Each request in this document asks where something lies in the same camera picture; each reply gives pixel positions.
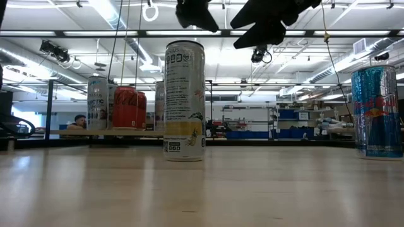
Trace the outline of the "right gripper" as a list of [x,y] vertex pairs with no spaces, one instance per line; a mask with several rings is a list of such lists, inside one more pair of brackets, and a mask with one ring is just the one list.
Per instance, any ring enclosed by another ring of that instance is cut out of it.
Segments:
[[[196,26],[210,32],[219,27],[208,10],[210,0],[177,0],[175,15],[181,27]],[[255,23],[234,42],[236,49],[283,42],[286,28],[308,8],[316,8],[321,0],[248,0],[230,22],[234,29]]]

